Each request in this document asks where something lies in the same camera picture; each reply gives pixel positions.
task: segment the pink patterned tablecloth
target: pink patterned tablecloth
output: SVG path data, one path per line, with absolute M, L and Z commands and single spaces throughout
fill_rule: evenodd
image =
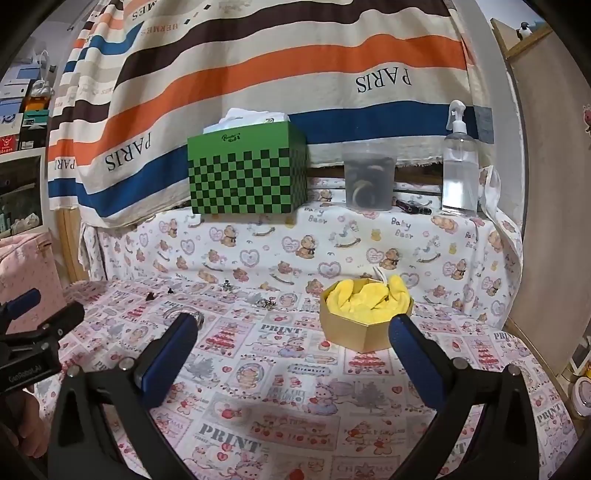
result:
M 344 190 L 311 190 L 338 199 Z M 417 301 L 446 304 L 502 327 L 521 281 L 519 230 L 486 218 L 354 212 L 315 200 L 293 215 L 203 215 L 169 210 L 121 229 L 82 232 L 93 280 L 159 274 L 212 284 L 320 293 L 337 280 L 400 275 Z
M 150 291 L 156 298 L 146 301 Z M 358 354 L 326 342 L 314 294 L 228 293 L 217 284 L 168 277 L 77 283 L 66 297 L 85 305 L 86 318 L 61 342 L 64 369 L 72 363 L 86 371 L 113 367 L 137 357 L 179 312 L 203 312 L 203 333 L 165 402 L 152 411 L 200 480 L 387 480 L 434 416 L 392 349 Z M 255 307 L 271 297 L 277 310 Z M 491 371 L 508 363 L 521 368 L 538 432 L 540 479 L 547 479 L 576 434 L 523 343 L 420 299 L 412 319 L 450 357 Z M 47 421 L 62 377 L 37 384 Z M 115 412 L 107 415 L 128 465 L 145 474 Z M 443 472 L 459 464 L 479 415 L 474 408 Z

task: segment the screw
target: screw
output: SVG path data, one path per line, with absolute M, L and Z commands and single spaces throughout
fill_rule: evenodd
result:
M 78 375 L 80 373 L 80 367 L 78 365 L 72 365 L 69 369 L 68 369 L 68 377 L 70 378 L 74 378 L 76 375 Z
M 521 375 L 521 370 L 519 369 L 519 367 L 517 365 L 513 365 L 513 364 L 509 364 L 507 366 L 507 370 L 509 371 L 509 373 L 511 375 L 513 375 L 514 377 L 518 377 Z
M 465 359 L 457 356 L 452 360 L 452 364 L 454 367 L 456 367 L 458 370 L 465 370 L 466 368 L 468 368 L 468 362 L 466 362 Z
M 131 369 L 135 364 L 135 360 L 130 356 L 126 356 L 123 360 L 119 362 L 119 368 L 124 372 Z

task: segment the wooden board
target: wooden board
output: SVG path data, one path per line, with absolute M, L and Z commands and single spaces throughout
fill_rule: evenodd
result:
M 491 25 L 492 32 L 503 52 L 503 57 L 507 58 L 507 52 L 520 42 L 517 31 L 496 18 L 491 19 Z
M 80 212 L 78 209 L 59 209 L 56 211 L 56 222 L 70 282 L 88 280 L 88 273 L 78 262 Z
M 591 317 L 591 88 L 552 32 L 509 63 L 529 156 L 524 274 L 510 316 L 559 375 Z

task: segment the table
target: table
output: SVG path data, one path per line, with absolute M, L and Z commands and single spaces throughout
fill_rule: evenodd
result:
M 85 305 L 86 318 L 61 341 L 64 369 L 73 363 L 86 371 L 113 367 L 137 357 L 179 312 L 204 314 L 195 348 L 165 402 L 151 412 L 200 480 L 252 480 L 255 474 L 259 480 L 386 480 L 434 416 L 392 349 L 358 354 L 326 342 L 314 293 L 243 286 L 228 292 L 169 275 L 80 282 L 65 294 Z M 254 305 L 272 297 L 276 310 Z M 449 356 L 475 368 L 521 368 L 538 432 L 540 479 L 547 479 L 576 434 L 525 345 L 445 305 L 417 301 L 412 320 Z M 46 421 L 63 375 L 36 386 Z M 115 412 L 106 412 L 128 465 L 145 474 Z M 461 461 L 479 414 L 473 408 L 442 473 Z

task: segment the white tissue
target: white tissue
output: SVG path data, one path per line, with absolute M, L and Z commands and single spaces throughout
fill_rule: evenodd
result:
M 257 112 L 255 110 L 244 110 L 242 108 L 230 108 L 226 116 L 215 125 L 203 129 L 204 134 L 217 132 L 234 127 L 245 125 L 269 124 L 273 122 L 288 122 L 290 120 L 286 113 L 279 112 Z

